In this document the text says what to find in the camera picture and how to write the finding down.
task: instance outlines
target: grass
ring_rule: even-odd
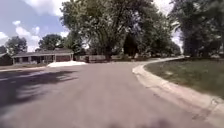
[[[23,65],[12,65],[12,66],[0,66],[0,70],[7,69],[21,69],[21,68],[35,68],[35,67],[43,67],[47,64],[23,64]]]
[[[224,61],[170,61],[145,68],[176,84],[224,99]]]

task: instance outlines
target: roof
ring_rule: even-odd
[[[47,56],[47,55],[68,55],[73,54],[72,50],[48,50],[48,51],[39,51],[39,52],[24,52],[19,53],[13,56],[16,57],[29,57],[29,56]]]

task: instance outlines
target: house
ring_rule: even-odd
[[[12,64],[12,57],[8,53],[0,54],[0,66],[9,66]]]
[[[73,60],[71,50],[48,50],[39,52],[19,53],[13,58],[13,64],[48,64]]]

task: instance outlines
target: road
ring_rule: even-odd
[[[212,128],[144,88],[141,63],[0,73],[0,128]]]

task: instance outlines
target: curb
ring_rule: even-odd
[[[181,57],[151,61],[148,64],[176,59],[181,59]],[[223,128],[224,100],[164,80],[146,71],[144,66],[140,65],[132,70],[142,85],[156,95],[195,115],[192,119],[204,120],[217,128]]]

